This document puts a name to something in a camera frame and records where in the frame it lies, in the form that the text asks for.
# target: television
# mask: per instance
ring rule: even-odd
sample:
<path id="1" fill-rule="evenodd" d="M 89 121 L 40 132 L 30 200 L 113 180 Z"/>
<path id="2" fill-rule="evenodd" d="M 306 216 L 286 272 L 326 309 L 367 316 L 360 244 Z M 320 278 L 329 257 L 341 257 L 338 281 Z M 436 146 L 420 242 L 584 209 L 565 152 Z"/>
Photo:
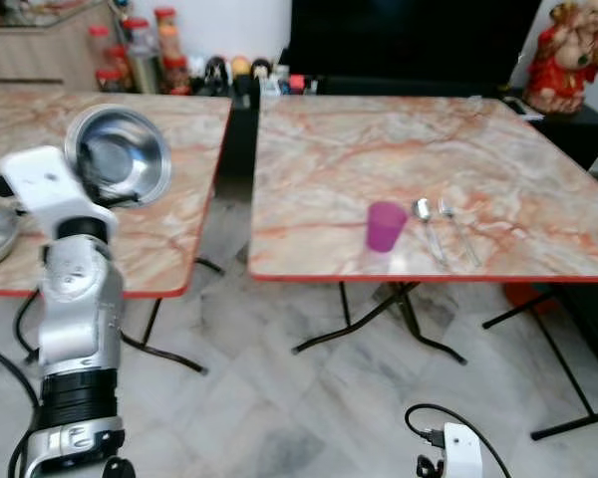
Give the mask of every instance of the television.
<path id="1" fill-rule="evenodd" d="M 304 75 L 505 85 L 541 0 L 293 0 Z"/>

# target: plastic cup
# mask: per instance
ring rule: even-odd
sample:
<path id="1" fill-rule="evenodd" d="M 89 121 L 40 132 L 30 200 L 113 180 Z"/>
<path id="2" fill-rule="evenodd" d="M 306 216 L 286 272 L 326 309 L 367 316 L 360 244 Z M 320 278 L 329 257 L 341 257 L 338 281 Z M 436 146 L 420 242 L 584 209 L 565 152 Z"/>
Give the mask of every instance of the plastic cup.
<path id="1" fill-rule="evenodd" d="M 366 244 L 373 251 L 391 251 L 407 221 L 408 214 L 396 202 L 375 202 L 368 208 Z"/>

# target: wooden cabinet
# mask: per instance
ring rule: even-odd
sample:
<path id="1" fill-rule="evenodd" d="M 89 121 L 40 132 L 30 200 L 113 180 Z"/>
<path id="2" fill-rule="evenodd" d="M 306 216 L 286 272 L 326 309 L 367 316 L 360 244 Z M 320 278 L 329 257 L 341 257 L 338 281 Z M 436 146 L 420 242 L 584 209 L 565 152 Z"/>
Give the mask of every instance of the wooden cabinet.
<path id="1" fill-rule="evenodd" d="M 113 32 L 113 15 L 103 0 L 90 1 L 48 26 L 0 27 L 0 87 L 96 91 L 88 37 L 89 25 L 96 23 Z"/>

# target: metal spoon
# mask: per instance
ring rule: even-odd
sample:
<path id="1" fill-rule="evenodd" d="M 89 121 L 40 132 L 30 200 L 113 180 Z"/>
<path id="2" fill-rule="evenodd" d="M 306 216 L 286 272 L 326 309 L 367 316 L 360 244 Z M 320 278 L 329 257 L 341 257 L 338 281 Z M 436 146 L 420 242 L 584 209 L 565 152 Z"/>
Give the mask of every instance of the metal spoon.
<path id="1" fill-rule="evenodd" d="M 471 247 L 471 243 L 467 239 L 467 236 L 463 234 L 460 224 L 458 224 L 458 222 L 456 221 L 456 218 L 454 217 L 454 210 L 451 208 L 449 204 L 447 204 L 444 201 L 443 198 L 439 199 L 439 213 L 449 218 L 449 220 L 454 224 L 454 227 L 456 228 L 456 231 L 460 236 L 460 240 L 462 241 L 465 249 L 467 250 L 467 253 L 469 254 L 471 262 L 474 264 L 474 266 L 480 267 L 480 259 L 478 259 L 478 256 L 476 255 L 473 247 Z"/>
<path id="2" fill-rule="evenodd" d="M 430 247 L 430 252 L 433 256 L 435 256 L 435 259 L 437 259 L 442 266 L 446 266 L 448 264 L 446 253 L 443 251 L 443 247 L 441 247 L 437 233 L 430 224 L 430 220 L 432 219 L 432 211 L 430 210 L 428 200 L 422 197 L 418 201 L 415 201 L 412 205 L 412 211 L 414 212 L 415 216 L 421 219 L 426 225 L 426 234 L 428 235 L 428 246 Z"/>

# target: jar lid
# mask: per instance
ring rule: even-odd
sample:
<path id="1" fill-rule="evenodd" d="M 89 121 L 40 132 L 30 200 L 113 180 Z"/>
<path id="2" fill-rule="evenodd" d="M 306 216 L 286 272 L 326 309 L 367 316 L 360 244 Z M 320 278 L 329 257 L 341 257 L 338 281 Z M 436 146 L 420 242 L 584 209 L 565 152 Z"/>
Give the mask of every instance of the jar lid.
<path id="1" fill-rule="evenodd" d="M 164 57 L 163 65 L 167 68 L 185 68 L 186 57 L 184 55 L 176 58 Z"/>
<path id="2" fill-rule="evenodd" d="M 142 17 L 129 17 L 124 22 L 124 28 L 148 28 L 149 20 Z"/>
<path id="3" fill-rule="evenodd" d="M 127 55 L 127 50 L 124 48 L 124 45 L 114 45 L 107 48 L 105 53 L 113 58 L 123 58 Z"/>
<path id="4" fill-rule="evenodd" d="M 96 70 L 96 78 L 98 80 L 119 80 L 122 78 L 120 70 Z"/>
<path id="5" fill-rule="evenodd" d="M 106 25 L 91 25 L 89 27 L 89 35 L 93 37 L 107 37 L 109 36 L 109 27 Z"/>
<path id="6" fill-rule="evenodd" d="M 172 7 L 157 7 L 154 11 L 157 18 L 170 17 L 175 14 L 175 9 Z"/>

